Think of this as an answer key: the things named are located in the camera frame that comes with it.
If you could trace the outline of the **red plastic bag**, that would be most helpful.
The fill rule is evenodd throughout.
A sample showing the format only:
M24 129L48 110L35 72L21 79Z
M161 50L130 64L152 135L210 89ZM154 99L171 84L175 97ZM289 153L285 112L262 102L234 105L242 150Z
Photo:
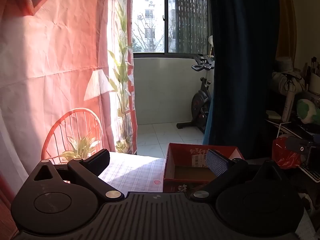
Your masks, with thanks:
M281 169L297 168L302 163L299 153L289 150L286 146L289 135L281 135L274 139L272 143L272 160L277 163Z

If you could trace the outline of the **dark blue curtain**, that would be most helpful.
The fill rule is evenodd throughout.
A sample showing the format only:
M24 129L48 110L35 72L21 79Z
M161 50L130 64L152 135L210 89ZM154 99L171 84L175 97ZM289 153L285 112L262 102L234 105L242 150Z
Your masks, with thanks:
M266 111L279 34L279 0L210 0L214 88L205 142L268 158Z

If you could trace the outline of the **black exercise bike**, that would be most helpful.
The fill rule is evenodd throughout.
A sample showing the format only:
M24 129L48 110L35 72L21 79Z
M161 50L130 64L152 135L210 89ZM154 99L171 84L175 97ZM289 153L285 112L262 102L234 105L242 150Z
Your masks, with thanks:
M200 78L201 88L193 96L191 101L191 116L190 122L177 123L177 129L183 129L186 127L197 127L202 133L205 133L206 124L209 115L211 95L209 92L210 84L212 83L208 79L208 74L211 70L214 70L214 61L208 55L195 54L195 65L192 65L192 69L196 72L205 71L205 76Z

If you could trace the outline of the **green white plush toy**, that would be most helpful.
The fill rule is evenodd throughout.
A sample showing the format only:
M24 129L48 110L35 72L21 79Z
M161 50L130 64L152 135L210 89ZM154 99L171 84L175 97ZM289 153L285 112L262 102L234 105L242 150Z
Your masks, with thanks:
M313 102L300 99L297 104L297 114L304 124L318 124L320 122L320 110Z

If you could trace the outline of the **window with dark frame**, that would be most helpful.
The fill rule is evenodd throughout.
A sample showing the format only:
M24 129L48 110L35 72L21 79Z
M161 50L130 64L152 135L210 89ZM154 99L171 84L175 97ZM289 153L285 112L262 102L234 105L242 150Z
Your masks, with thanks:
M211 34L210 0L132 0L136 59L208 54Z

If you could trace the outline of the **grey drawstring bag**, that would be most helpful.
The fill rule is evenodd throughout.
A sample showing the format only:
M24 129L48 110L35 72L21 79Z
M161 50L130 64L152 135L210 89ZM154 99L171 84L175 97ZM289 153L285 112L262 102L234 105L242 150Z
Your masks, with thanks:
M279 92L287 95L305 90L305 81L299 71L295 71L290 57L276 58L276 71L272 73L272 79L278 84Z

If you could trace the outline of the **red strawberry cardboard box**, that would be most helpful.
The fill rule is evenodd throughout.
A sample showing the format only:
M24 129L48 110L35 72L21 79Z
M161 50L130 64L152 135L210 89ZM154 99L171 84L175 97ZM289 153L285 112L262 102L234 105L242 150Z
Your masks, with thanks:
M228 159L243 158L237 147L170 143L163 174L163 192L191 192L216 178L206 165L206 154L215 150Z

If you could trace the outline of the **pink printed curtain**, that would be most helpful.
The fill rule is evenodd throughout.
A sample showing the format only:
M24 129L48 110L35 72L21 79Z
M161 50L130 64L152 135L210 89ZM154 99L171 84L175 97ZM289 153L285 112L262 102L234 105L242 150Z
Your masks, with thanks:
M1 199L10 204L53 124L93 111L110 151L137 151L132 0L1 0Z

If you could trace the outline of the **white spray bottle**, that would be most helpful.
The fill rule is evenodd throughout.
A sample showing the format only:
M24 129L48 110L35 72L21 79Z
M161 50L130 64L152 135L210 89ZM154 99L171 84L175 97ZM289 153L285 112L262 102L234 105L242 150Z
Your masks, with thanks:
M291 115L294 99L295 99L295 92L292 91L292 90L289 90L287 92L286 102L285 102L283 114L282 114L282 117L281 117L281 120L283 122L288 122L289 119L290 119L290 115Z

